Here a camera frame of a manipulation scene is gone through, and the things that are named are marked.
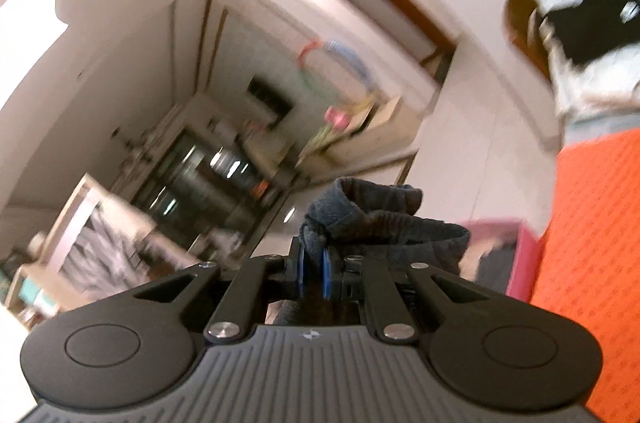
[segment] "pink storage bin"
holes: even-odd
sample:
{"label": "pink storage bin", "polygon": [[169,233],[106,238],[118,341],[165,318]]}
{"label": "pink storage bin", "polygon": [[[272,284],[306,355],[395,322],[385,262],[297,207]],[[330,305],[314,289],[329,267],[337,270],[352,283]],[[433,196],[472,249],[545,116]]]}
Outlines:
{"label": "pink storage bin", "polygon": [[538,277],[543,246],[527,223],[520,219],[484,219],[464,221],[459,224],[471,232],[469,244],[494,237],[517,240],[516,255],[506,295],[529,302]]}

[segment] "orange fabric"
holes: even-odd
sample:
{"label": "orange fabric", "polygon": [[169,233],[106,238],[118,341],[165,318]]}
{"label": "orange fabric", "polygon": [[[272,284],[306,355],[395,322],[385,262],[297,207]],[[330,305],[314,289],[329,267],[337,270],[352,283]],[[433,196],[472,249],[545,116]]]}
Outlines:
{"label": "orange fabric", "polygon": [[589,329],[604,367],[587,407],[640,420],[640,129],[562,150],[531,303]]}

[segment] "silver screw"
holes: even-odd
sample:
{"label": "silver screw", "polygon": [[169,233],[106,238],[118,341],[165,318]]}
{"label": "silver screw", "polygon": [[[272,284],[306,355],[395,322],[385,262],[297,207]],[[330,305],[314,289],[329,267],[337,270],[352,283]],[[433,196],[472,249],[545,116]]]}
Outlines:
{"label": "silver screw", "polygon": [[415,330],[407,324],[389,324],[383,329],[383,333],[392,340],[406,340],[415,334]]}
{"label": "silver screw", "polygon": [[240,333],[240,327],[233,322],[216,322],[207,329],[207,332],[214,338],[233,338]]}

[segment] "orange cushion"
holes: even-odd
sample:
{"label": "orange cushion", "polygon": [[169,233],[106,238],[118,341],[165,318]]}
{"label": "orange cushion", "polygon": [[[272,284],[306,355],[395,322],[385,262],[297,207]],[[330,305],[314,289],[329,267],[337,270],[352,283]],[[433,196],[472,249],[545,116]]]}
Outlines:
{"label": "orange cushion", "polygon": [[640,129],[563,149],[531,303],[589,329],[604,367],[587,407],[640,420]]}

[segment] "orange mesh textile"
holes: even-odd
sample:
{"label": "orange mesh textile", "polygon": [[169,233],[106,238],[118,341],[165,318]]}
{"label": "orange mesh textile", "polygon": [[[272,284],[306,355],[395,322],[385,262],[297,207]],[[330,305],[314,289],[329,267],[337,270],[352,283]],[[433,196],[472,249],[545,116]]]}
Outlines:
{"label": "orange mesh textile", "polygon": [[589,329],[604,368],[587,407],[640,421],[640,129],[564,149],[531,303]]}

